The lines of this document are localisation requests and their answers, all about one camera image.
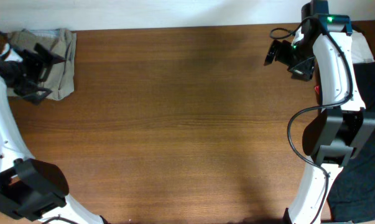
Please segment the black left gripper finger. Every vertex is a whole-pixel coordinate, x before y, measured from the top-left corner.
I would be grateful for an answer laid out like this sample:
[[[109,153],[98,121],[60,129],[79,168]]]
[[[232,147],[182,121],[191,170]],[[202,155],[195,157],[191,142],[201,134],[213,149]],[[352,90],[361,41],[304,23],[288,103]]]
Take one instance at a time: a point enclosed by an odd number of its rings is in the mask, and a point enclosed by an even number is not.
[[[52,90],[44,87],[37,87],[32,90],[14,90],[14,93],[23,100],[34,105],[39,105],[52,93]]]
[[[39,43],[34,46],[34,50],[36,51],[39,59],[41,59],[41,61],[47,65],[55,65],[66,61],[65,58],[51,52]]]

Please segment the khaki green shorts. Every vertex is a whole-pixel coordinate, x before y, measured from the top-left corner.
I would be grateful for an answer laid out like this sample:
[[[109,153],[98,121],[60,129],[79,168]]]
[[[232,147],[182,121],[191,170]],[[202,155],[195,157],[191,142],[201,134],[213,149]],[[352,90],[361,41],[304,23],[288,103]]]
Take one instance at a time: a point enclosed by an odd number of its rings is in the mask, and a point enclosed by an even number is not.
[[[40,87],[52,92],[48,100],[60,101],[74,92],[75,51],[77,35],[62,28],[55,30],[27,30],[8,33],[12,45],[20,49],[33,50],[35,44],[41,44],[51,52],[63,57],[64,62],[55,64],[48,79]]]

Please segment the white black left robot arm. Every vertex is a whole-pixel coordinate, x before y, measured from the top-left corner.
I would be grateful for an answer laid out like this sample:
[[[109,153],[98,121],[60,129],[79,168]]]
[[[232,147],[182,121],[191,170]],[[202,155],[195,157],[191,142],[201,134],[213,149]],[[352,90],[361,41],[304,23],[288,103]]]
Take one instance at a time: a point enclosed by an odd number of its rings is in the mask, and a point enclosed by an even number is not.
[[[8,88],[23,100],[41,103],[52,91],[40,83],[64,60],[41,44],[22,50],[0,31],[0,212],[14,220],[105,224],[71,196],[58,166],[35,159],[9,106]]]

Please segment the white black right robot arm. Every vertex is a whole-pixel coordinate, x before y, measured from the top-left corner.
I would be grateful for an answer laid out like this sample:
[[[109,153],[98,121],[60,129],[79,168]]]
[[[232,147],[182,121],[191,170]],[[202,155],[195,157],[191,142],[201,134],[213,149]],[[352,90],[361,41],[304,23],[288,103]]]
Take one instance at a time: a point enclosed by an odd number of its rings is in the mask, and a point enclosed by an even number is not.
[[[375,130],[375,113],[366,110],[356,84],[350,17],[331,14],[327,1],[310,1],[301,13],[301,23],[288,31],[293,41],[272,35],[264,61],[264,65],[281,62],[294,78],[305,81],[319,71],[320,102],[295,113],[287,125],[292,144],[294,120],[309,111],[318,112],[303,131],[303,153],[297,156],[305,162],[305,170],[297,196],[285,209],[282,221],[287,224],[321,222],[335,179]]]

